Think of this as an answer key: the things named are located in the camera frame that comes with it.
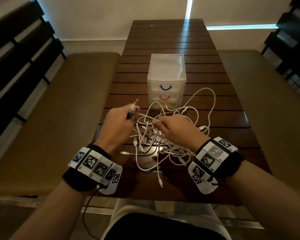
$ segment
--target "forearm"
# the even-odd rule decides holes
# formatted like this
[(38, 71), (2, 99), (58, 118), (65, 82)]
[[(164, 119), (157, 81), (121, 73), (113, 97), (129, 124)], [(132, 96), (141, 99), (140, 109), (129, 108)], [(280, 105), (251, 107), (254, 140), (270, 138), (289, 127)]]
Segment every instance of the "forearm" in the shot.
[(248, 161), (226, 182), (265, 229), (300, 239), (300, 196), (289, 186)]
[(62, 181), (10, 240), (69, 239), (84, 200), (84, 193)]

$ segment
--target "person's right hand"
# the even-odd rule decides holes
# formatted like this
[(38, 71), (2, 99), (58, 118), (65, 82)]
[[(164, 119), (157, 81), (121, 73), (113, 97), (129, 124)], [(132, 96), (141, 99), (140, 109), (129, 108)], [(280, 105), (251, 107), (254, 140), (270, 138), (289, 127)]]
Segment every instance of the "person's right hand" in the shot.
[(160, 121), (152, 122), (154, 127), (174, 144), (186, 147), (194, 153), (210, 139), (184, 116), (175, 114), (160, 116), (158, 119)]

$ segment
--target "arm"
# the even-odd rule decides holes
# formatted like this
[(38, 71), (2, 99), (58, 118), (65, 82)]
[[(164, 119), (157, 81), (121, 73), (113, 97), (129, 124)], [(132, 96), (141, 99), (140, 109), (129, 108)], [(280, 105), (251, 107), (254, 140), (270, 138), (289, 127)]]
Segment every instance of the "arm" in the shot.
[[(165, 137), (194, 153), (210, 139), (183, 116), (159, 119), (153, 124)], [(246, 160), (225, 181), (267, 230), (300, 239), (300, 196), (290, 187)]]
[[(104, 121), (100, 136), (95, 142), (110, 155), (131, 135), (133, 120), (137, 116), (127, 120), (130, 107), (131, 104), (111, 109)], [(10, 240), (69, 239), (85, 198), (86, 193), (78, 192), (62, 181)]]

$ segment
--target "plastic lid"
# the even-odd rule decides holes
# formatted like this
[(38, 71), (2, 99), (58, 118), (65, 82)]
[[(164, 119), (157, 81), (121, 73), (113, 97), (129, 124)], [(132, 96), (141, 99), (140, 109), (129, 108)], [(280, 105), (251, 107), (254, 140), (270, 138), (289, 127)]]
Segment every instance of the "plastic lid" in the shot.
[(151, 80), (186, 80), (184, 55), (152, 54), (148, 79)]

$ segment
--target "black wristband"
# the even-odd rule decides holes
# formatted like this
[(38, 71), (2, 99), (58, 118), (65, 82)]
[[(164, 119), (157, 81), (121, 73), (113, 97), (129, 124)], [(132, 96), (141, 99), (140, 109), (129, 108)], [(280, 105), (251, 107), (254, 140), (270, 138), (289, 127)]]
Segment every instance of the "black wristband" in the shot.
[[(204, 146), (207, 145), (212, 140), (213, 139), (210, 139), (207, 142), (205, 142), (199, 148), (196, 155), (198, 155), (198, 153), (204, 148)], [(215, 172), (212, 172), (207, 166), (205, 166), (198, 159), (195, 159), (194, 162), (200, 168), (202, 168), (205, 172), (207, 172), (209, 175), (211, 175), (212, 177), (215, 177), (215, 178), (218, 178), (218, 179), (221, 179), (221, 180), (224, 181), (226, 179), (226, 177), (232, 176), (238, 171), (242, 161), (244, 161), (244, 156), (243, 155), (241, 155), (238, 152), (230, 153), (229, 156), (220, 164), (220, 166), (216, 169)]]
[[(92, 149), (107, 159), (111, 160), (111, 156), (105, 152), (101, 147), (93, 145), (92, 143), (87, 146), (87, 148)], [(74, 190), (80, 192), (86, 192), (93, 190), (97, 185), (103, 186), (102, 184), (94, 181), (87, 175), (77, 171), (74, 168), (69, 168), (63, 175), (63, 180)]]

